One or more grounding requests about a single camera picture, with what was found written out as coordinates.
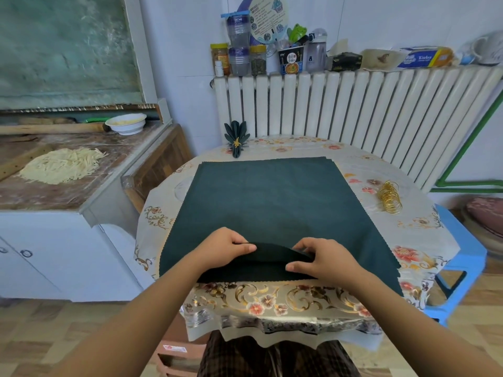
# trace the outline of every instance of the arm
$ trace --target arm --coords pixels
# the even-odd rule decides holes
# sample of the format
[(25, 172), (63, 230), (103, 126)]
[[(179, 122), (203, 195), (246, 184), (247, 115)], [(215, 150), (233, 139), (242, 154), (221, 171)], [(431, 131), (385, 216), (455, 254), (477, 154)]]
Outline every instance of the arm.
[(121, 313), (81, 342), (49, 376), (140, 376), (199, 276), (256, 250), (255, 245), (244, 242), (241, 235), (227, 228), (210, 234)]
[(314, 252), (315, 260), (289, 263), (286, 270), (302, 272), (350, 291), (419, 377), (503, 375), (503, 368), (493, 359), (407, 303), (358, 265), (336, 241), (304, 238), (294, 248)]

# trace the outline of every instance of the yellow jar lid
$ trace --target yellow jar lid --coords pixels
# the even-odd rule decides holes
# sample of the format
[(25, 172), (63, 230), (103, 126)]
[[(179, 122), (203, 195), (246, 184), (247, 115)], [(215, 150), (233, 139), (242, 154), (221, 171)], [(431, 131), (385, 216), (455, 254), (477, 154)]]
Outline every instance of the yellow jar lid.
[(252, 53), (265, 53), (267, 50), (266, 45), (254, 45), (250, 46), (250, 51)]
[(211, 49), (227, 49), (227, 43), (212, 43)]

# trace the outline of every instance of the cabinet handle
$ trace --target cabinet handle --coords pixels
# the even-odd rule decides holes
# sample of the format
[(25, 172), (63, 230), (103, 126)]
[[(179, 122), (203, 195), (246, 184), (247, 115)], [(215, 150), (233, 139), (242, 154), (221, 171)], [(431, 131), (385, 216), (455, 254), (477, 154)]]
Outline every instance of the cabinet handle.
[(24, 258), (30, 258), (31, 256), (33, 256), (33, 253), (30, 250), (21, 250), (21, 255)]

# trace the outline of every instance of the red cushion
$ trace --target red cushion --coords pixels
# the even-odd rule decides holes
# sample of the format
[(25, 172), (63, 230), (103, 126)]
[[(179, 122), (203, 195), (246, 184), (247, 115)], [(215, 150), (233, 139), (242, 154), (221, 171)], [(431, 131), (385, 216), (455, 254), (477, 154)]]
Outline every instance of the red cushion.
[(475, 197), (466, 205), (466, 209), (475, 221), (503, 235), (503, 198)]

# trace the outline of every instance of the person's left hand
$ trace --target person's left hand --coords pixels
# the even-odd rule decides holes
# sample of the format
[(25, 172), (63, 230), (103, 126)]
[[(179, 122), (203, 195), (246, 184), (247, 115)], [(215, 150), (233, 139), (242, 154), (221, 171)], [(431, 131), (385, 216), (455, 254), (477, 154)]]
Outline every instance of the person's left hand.
[(239, 255), (256, 250), (255, 245), (245, 242), (247, 240), (241, 234), (228, 228), (219, 228), (188, 255), (200, 266), (200, 272), (203, 273), (210, 268), (225, 266)]

